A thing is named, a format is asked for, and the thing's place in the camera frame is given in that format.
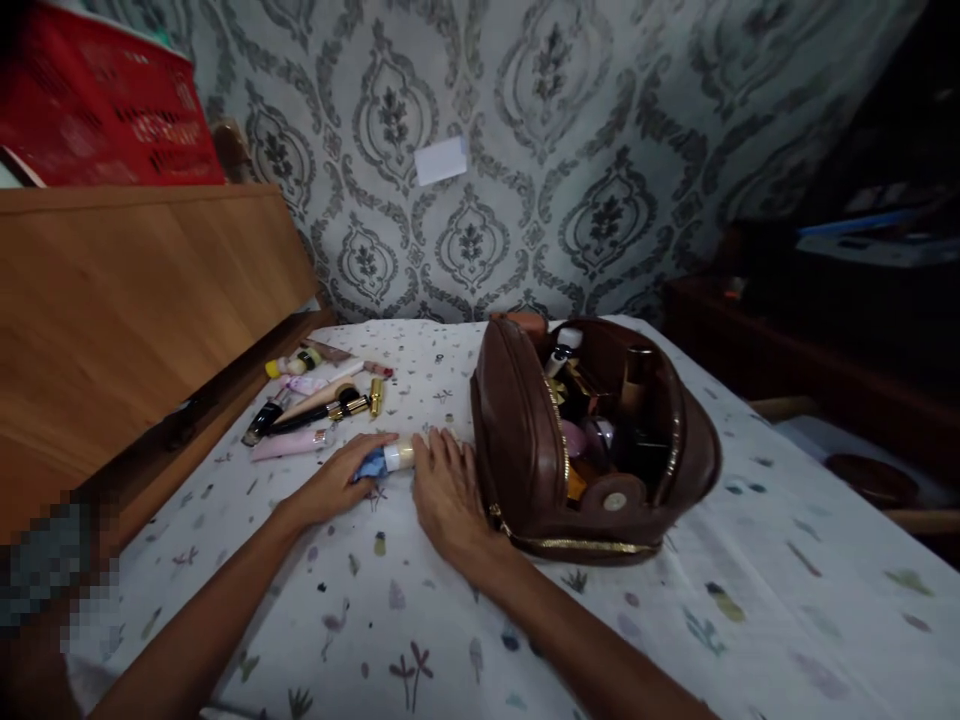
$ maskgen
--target round snap button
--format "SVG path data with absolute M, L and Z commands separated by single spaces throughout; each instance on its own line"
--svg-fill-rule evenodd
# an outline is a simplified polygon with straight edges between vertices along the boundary
M 627 504 L 627 496 L 623 493 L 610 493 L 603 499 L 603 509 L 609 512 L 622 510 Z

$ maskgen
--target red box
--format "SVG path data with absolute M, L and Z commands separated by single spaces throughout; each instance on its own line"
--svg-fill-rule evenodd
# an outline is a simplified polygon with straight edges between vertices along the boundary
M 0 70 L 0 144 L 47 185 L 225 182 L 185 57 L 38 3 Z

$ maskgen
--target person's left hand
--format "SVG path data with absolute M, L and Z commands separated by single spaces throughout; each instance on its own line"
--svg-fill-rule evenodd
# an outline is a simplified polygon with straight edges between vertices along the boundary
M 323 523 L 346 512 L 370 492 L 376 481 L 360 478 L 351 484 L 363 459 L 378 447 L 395 442 L 394 433 L 360 434 L 337 450 L 316 474 L 284 500 L 283 512 L 300 526 Z

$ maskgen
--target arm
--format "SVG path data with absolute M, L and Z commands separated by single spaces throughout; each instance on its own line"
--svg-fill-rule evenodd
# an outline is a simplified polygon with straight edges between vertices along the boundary
M 714 718 L 672 678 L 544 577 L 483 517 L 473 449 L 447 433 L 414 438 L 414 502 L 440 555 L 542 651 L 597 720 Z
M 120 676 L 91 720 L 197 717 L 300 533 L 360 502 L 373 480 L 351 485 L 353 474 L 370 451 L 396 438 L 358 435 L 277 505 L 267 522 Z

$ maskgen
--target white paper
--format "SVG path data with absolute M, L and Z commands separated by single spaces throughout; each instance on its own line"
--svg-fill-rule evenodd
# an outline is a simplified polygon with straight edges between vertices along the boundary
M 420 187 L 467 171 L 467 141 L 463 135 L 421 148 L 413 153 Z

